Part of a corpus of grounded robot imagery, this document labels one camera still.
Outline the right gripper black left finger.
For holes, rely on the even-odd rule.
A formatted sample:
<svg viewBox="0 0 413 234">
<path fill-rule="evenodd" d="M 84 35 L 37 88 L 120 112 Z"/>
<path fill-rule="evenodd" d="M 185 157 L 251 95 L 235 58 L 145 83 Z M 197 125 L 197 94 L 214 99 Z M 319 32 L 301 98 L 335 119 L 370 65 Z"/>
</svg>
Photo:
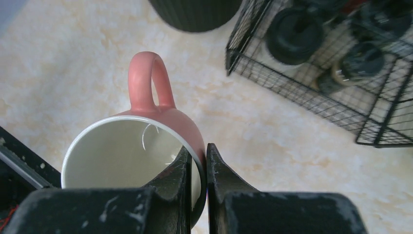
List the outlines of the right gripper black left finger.
<svg viewBox="0 0 413 234">
<path fill-rule="evenodd" d="M 175 160 L 144 185 L 153 190 L 145 234 L 188 234 L 191 229 L 192 158 L 182 147 Z"/>
</svg>

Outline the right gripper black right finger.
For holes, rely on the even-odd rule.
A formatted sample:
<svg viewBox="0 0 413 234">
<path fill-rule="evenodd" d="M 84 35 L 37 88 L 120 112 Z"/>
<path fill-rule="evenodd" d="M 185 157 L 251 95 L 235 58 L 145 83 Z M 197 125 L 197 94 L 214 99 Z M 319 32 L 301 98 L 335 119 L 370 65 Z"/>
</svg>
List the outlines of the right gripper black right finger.
<svg viewBox="0 0 413 234">
<path fill-rule="evenodd" d="M 219 234 L 224 226 L 225 195 L 232 192 L 257 192 L 224 162 L 217 146 L 209 143 L 206 149 L 207 199 L 209 232 Z"/>
</svg>

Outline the pink ceramic mug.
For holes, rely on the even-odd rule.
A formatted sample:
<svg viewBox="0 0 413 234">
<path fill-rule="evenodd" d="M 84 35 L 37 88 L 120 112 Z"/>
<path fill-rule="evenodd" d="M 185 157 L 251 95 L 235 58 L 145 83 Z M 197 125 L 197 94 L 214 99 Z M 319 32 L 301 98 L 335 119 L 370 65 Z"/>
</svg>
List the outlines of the pink ceramic mug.
<svg viewBox="0 0 413 234">
<path fill-rule="evenodd" d="M 207 195 L 206 145 L 197 125 L 174 102 L 167 69 L 150 51 L 135 54 L 128 70 L 131 107 L 84 129 L 69 146 L 63 189 L 142 187 L 170 166 L 181 149 L 191 156 L 191 223 Z"/>
</svg>

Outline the spice jar black lid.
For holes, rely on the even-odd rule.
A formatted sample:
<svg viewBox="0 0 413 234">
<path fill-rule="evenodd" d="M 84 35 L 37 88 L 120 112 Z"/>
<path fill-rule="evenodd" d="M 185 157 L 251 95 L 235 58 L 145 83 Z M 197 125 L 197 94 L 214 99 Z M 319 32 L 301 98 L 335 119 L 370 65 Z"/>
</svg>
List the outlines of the spice jar black lid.
<svg viewBox="0 0 413 234">
<path fill-rule="evenodd" d="M 321 13 L 336 14 L 347 3 L 347 0 L 293 0 L 293 6 L 313 7 Z"/>
<path fill-rule="evenodd" d="M 270 56 L 286 65 L 308 61 L 323 41 L 323 21 L 296 7 L 279 11 L 264 36 L 265 49 Z"/>
<path fill-rule="evenodd" d="M 358 41 L 391 43 L 410 29 L 412 10 L 411 0 L 370 0 L 352 16 L 351 34 Z"/>
</svg>

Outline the small dark spice jar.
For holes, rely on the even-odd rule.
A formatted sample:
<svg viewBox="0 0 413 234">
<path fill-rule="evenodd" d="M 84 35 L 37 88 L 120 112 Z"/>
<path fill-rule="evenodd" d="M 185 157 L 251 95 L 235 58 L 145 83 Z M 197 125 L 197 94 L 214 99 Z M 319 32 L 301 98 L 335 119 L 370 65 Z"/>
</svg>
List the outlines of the small dark spice jar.
<svg viewBox="0 0 413 234">
<path fill-rule="evenodd" d="M 360 42 L 316 79 L 316 87 L 320 93 L 330 95 L 371 80 L 384 65 L 385 56 L 380 48 L 370 42 Z"/>
</svg>

